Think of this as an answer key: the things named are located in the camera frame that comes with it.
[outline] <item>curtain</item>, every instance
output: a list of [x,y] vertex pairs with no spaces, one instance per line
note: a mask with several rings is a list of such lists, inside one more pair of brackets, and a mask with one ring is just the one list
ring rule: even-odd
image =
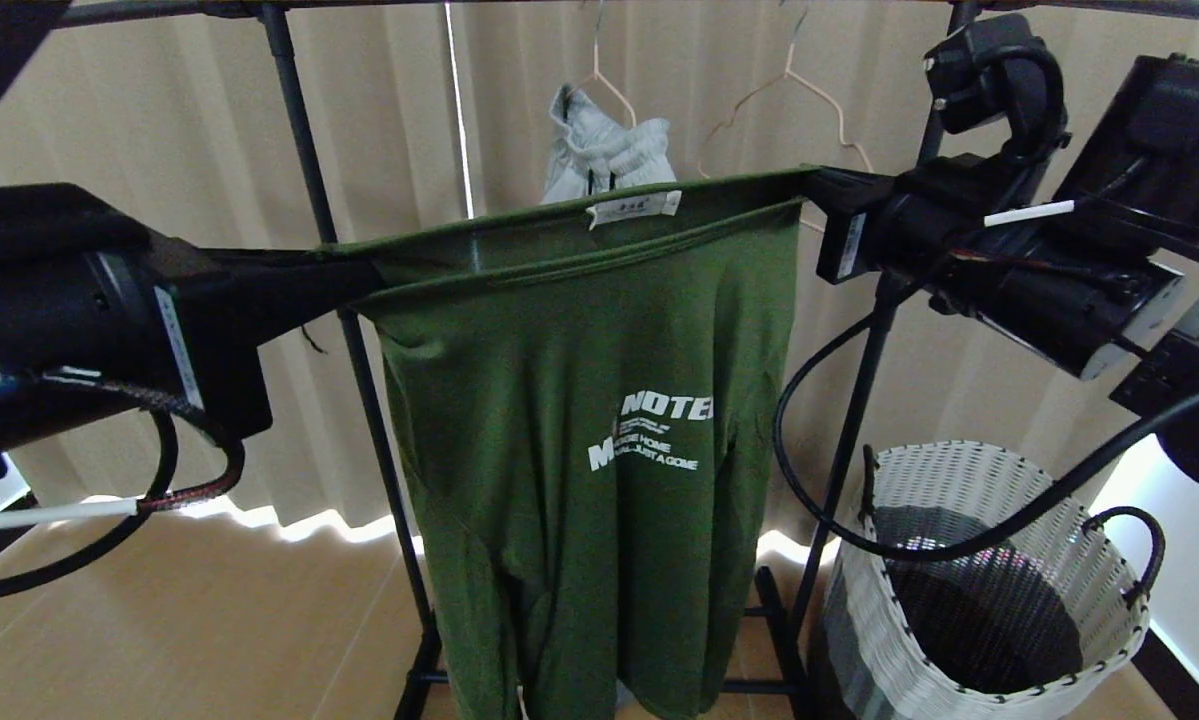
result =
[[[452,54],[440,5],[300,10],[289,18],[342,240],[465,217],[463,165],[476,214],[535,205],[553,133],[547,109],[561,83],[590,72],[600,6],[600,65],[639,119],[671,120],[679,177],[695,177],[698,161],[716,177],[795,163],[860,168],[836,141],[833,110],[794,83],[757,96],[700,147],[737,99],[781,72],[805,6],[796,72],[842,103],[846,137],[868,149],[878,173],[912,167],[932,102],[922,55],[945,35],[947,4],[458,4]],[[1061,60],[1076,133],[1053,162],[1048,193],[1131,61],[1199,58],[1199,23],[1092,10],[1025,16]],[[607,91],[588,92],[621,117]],[[978,128],[946,138],[942,153],[992,155],[1005,138],[1006,128]],[[50,36],[0,105],[0,183],[46,181],[82,184],[197,246],[317,242],[265,32],[248,20],[141,20]],[[805,229],[790,369],[864,315],[873,297],[873,279],[819,282],[811,272],[818,246]],[[1199,266],[1167,264],[1188,273],[1180,313],[1199,295]],[[308,329],[330,355],[293,333],[261,350],[275,428],[248,438],[231,496],[245,509],[275,506],[284,524],[329,507],[367,524],[387,509],[347,349],[333,319]],[[818,369],[788,416],[787,442],[809,488],[829,471],[860,349],[851,343]],[[1133,419],[1105,400],[1129,369],[1126,359],[1080,383],[983,325],[915,300],[897,316],[861,442],[978,438],[1060,474]],[[187,447],[180,477],[216,468],[211,450]],[[155,452],[153,432],[125,415],[24,447],[16,460],[44,502],[60,502],[139,492]],[[808,533],[803,510],[777,484],[769,527],[801,541]]]

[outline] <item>clothing rack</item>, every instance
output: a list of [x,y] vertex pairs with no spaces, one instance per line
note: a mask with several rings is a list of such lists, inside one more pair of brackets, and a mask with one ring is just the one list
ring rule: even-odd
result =
[[[306,113],[306,101],[299,79],[296,54],[293,50],[293,36],[289,32],[288,10],[314,8],[315,6],[336,5],[392,5],[392,4],[433,4],[439,0],[273,0],[266,4],[253,4],[243,0],[110,0],[107,4],[91,4],[74,6],[67,10],[59,23],[60,28],[84,28],[94,24],[122,22],[128,19],[157,18],[186,14],[207,14],[218,18],[255,18],[265,26],[266,37],[270,42],[271,54],[275,55],[275,68],[278,72],[279,85],[283,91],[284,107],[288,113],[288,122],[293,128],[293,140],[297,146],[297,157],[301,161],[302,176],[306,190],[311,196],[311,210],[314,211],[319,238],[323,243],[337,243],[337,229],[333,224],[333,214],[329,205],[329,190],[324,183],[323,170],[319,163],[319,155],[315,150],[315,140],[311,133],[311,117]],[[1041,0],[1014,0],[1016,6],[1040,4]],[[952,10],[947,32],[953,32],[957,28],[971,22],[977,17],[982,6],[993,8],[996,4],[1006,4],[1004,0],[951,0]],[[1175,17],[1189,17],[1199,19],[1199,0],[1174,0],[1174,4],[1139,4],[1135,0],[1101,0],[1093,1],[1089,6],[1101,6],[1103,10],[1120,10],[1120,12],[1171,14]],[[998,10],[1016,10],[1016,6],[1004,6]],[[941,147],[942,128],[936,116],[936,111],[928,114],[928,125],[924,127],[922,141],[920,141],[918,159],[927,161],[934,158]],[[835,459],[829,476],[826,495],[826,512],[837,509],[840,501],[843,486],[845,486],[846,473],[851,465],[852,456],[858,447],[858,435],[861,424],[864,420],[870,389],[878,374],[879,363],[882,359],[884,346],[892,328],[896,310],[887,310],[886,300],[897,290],[899,282],[891,274],[879,278],[875,288],[875,310],[878,313],[875,322],[869,327],[867,345],[858,365],[858,375],[852,387],[852,394],[846,407],[843,420],[840,438],[835,452]],[[412,532],[408,527],[406,512],[404,512],[403,496],[399,488],[399,478],[394,472],[394,460],[390,450],[387,430],[385,430],[385,416],[381,411],[376,387],[372,381],[369,356],[363,341],[363,334],[355,313],[348,309],[337,311],[342,325],[342,333],[347,338],[349,356],[351,356],[353,373],[359,387],[360,398],[363,405],[363,415],[369,428],[372,448],[376,454],[378,467],[387,491],[390,512],[394,516],[394,537],[399,539],[403,555],[403,565],[406,569],[408,583],[412,588],[412,600],[416,603],[417,616],[421,618],[421,642],[417,647],[411,670],[408,671],[406,684],[404,684],[399,704],[394,708],[394,720],[417,720],[424,710],[427,694],[435,684],[447,684],[448,674],[439,668],[438,661],[442,649],[442,639],[439,637],[439,629],[435,624],[435,615],[430,605],[429,593],[426,592],[424,580],[421,575],[417,562],[416,547],[412,545]],[[790,701],[791,714],[795,720],[813,720],[814,716],[824,715],[819,712],[818,702],[813,692],[811,678],[814,676],[815,659],[813,648],[817,643],[809,643],[809,653],[805,660],[800,659],[799,637],[805,629],[805,617],[808,615],[813,587],[819,568],[819,559],[826,547],[829,530],[824,525],[818,525],[811,538],[811,552],[808,564],[805,565],[803,577],[795,595],[794,606],[787,613],[787,607],[782,603],[781,593],[777,589],[772,570],[766,565],[760,565],[755,573],[755,589],[759,595],[759,605],[745,610],[746,618],[765,619],[769,627],[769,636],[772,639],[777,665],[781,670],[781,678],[773,679],[728,679],[723,684],[723,692],[748,692],[748,694],[781,694]]]

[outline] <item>laundry basket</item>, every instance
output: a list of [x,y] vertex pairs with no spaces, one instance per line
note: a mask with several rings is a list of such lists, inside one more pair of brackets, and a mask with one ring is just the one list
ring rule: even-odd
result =
[[[1000,447],[942,442],[881,452],[872,484],[868,512],[851,507],[849,527],[924,550],[1000,524],[1052,478]],[[1114,515],[1151,530],[1143,579],[1101,532]],[[960,559],[881,559],[845,543],[823,612],[843,701],[863,720],[1064,716],[1139,651],[1162,553],[1145,512],[1089,518],[1070,498]]]

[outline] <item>clothes hanger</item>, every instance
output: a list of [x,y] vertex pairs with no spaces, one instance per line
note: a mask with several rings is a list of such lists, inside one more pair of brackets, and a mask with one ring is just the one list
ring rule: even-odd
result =
[[[790,47],[788,47],[787,49],[787,67],[782,69],[781,74],[778,74],[777,77],[769,79],[769,81],[765,81],[759,87],[754,87],[754,90],[751,90],[745,96],[742,96],[741,99],[737,101],[737,104],[733,105],[733,115],[730,115],[728,120],[723,120],[722,123],[718,123],[713,128],[710,128],[710,132],[705,137],[705,140],[703,140],[701,145],[698,146],[698,150],[695,151],[695,171],[700,174],[701,177],[704,179],[710,177],[709,174],[705,173],[705,169],[701,167],[701,163],[705,156],[705,149],[707,149],[710,141],[713,140],[713,137],[718,135],[718,133],[722,132],[723,129],[731,128],[733,125],[737,122],[737,114],[740,114],[741,108],[745,108],[746,102],[751,101],[751,97],[754,97],[755,95],[759,95],[764,90],[769,90],[769,87],[778,85],[778,83],[782,81],[794,81],[796,83],[796,85],[800,85],[801,87],[805,87],[805,90],[808,90],[809,92],[813,92],[814,95],[820,97],[820,99],[827,101],[831,108],[835,109],[835,114],[838,115],[838,143],[840,144],[842,147],[851,147],[851,150],[855,150],[856,155],[858,155],[861,158],[861,164],[864,165],[864,170],[867,170],[867,173],[874,173],[874,164],[870,163],[870,157],[864,151],[864,147],[861,146],[860,143],[850,143],[846,140],[845,132],[843,132],[843,126],[845,126],[845,119],[843,119],[843,105],[838,104],[838,101],[835,99],[835,97],[832,97],[831,93],[824,91],[821,87],[814,85],[813,81],[809,81],[809,79],[806,79],[802,75],[800,75],[800,73],[795,72],[794,68],[795,46],[799,42],[800,29],[803,29],[805,19],[808,19],[808,10],[811,10],[811,6],[813,6],[813,4],[811,2],[811,0],[808,0],[808,5],[805,5],[805,13],[799,16],[799,22],[795,23],[794,32],[790,32]],[[799,223],[811,229],[814,229],[814,231],[826,232],[826,228],[823,228],[823,225],[818,225],[817,223],[805,219],[800,219]]]
[[595,42],[594,47],[591,47],[590,74],[582,78],[582,81],[573,85],[568,93],[564,96],[564,119],[568,116],[567,102],[572,99],[572,95],[576,93],[577,90],[582,90],[582,86],[586,85],[586,83],[598,81],[600,85],[608,87],[608,92],[611,92],[617,97],[617,99],[621,101],[622,108],[625,108],[626,114],[629,115],[629,127],[635,127],[635,125],[639,123],[639,120],[635,119],[635,108],[631,105],[629,99],[626,99],[625,95],[621,95],[617,86],[614,86],[611,81],[608,81],[608,78],[603,74],[603,69],[600,69],[600,28],[603,26],[603,4],[604,0],[600,0],[600,17],[595,19]]

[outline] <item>green t-shirt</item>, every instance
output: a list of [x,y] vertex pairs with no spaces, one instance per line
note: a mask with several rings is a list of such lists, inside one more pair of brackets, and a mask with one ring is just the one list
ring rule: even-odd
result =
[[616,676],[667,719],[713,704],[763,522],[803,173],[338,250],[387,283],[356,309],[466,719],[516,719],[522,684],[532,720],[608,720]]

